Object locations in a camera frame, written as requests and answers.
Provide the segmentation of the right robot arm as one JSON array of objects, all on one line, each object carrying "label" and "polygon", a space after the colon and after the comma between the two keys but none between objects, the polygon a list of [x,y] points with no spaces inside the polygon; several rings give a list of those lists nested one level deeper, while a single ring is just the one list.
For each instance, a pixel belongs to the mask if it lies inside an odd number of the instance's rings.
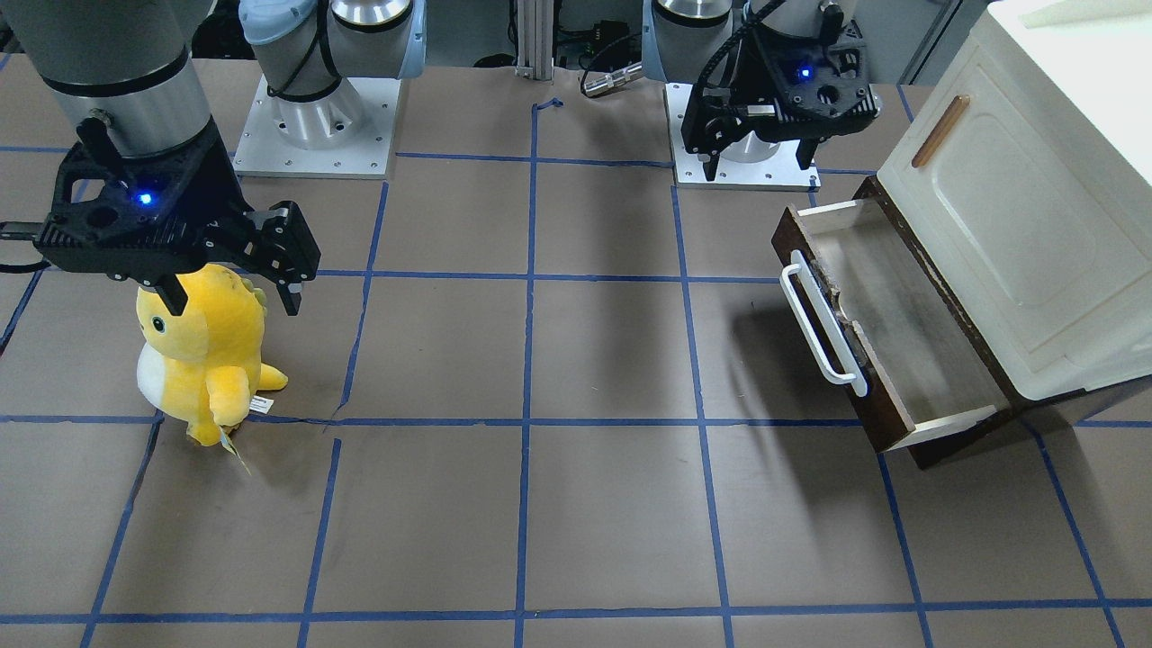
[{"label": "right robot arm", "polygon": [[262,85],[235,152],[194,70],[210,1],[3,1],[7,18],[76,131],[50,212],[3,223],[41,262],[156,291],[230,263],[275,284],[285,312],[320,270],[296,202],[248,204],[238,174],[380,179],[403,80],[427,60],[423,1],[242,1]]}]

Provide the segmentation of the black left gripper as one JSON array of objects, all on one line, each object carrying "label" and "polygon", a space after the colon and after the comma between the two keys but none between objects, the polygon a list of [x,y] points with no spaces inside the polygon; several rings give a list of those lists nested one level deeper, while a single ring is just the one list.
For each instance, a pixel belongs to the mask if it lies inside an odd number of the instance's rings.
[{"label": "black left gripper", "polygon": [[882,107],[856,23],[814,38],[776,33],[765,23],[741,27],[688,81],[694,86],[680,136],[708,182],[725,148],[749,134],[768,143],[797,140],[796,164],[808,171],[820,143],[864,131]]}]

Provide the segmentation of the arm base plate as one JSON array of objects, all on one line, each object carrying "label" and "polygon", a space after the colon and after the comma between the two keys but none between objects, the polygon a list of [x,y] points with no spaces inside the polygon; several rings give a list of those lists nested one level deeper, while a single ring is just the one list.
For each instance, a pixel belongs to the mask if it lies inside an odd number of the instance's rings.
[{"label": "arm base plate", "polygon": [[761,142],[756,134],[729,145],[720,153],[715,180],[708,181],[699,156],[688,152],[680,134],[691,85],[666,85],[665,105],[673,151],[675,184],[680,189],[778,190],[817,193],[823,187],[816,164],[801,168],[796,160],[798,140]]},{"label": "arm base plate", "polygon": [[400,80],[354,77],[318,100],[273,98],[256,86],[233,165],[240,176],[376,179],[391,168]]}]

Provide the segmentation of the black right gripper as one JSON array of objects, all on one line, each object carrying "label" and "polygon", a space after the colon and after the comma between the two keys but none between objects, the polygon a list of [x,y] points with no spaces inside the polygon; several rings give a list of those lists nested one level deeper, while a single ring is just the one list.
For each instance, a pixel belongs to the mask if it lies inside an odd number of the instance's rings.
[{"label": "black right gripper", "polygon": [[230,261],[275,284],[285,312],[300,315],[303,285],[320,270],[320,246],[296,202],[248,205],[213,120],[184,144],[143,158],[121,153],[98,116],[76,131],[35,235],[35,248],[54,266],[135,279],[182,316],[182,278]]}]

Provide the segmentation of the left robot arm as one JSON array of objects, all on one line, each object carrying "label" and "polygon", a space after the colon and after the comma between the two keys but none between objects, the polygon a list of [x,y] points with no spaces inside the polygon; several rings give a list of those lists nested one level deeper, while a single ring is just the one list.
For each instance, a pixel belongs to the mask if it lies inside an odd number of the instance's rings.
[{"label": "left robot arm", "polygon": [[852,1],[646,1],[647,78],[662,82],[684,184],[814,190],[814,152],[880,115]]}]

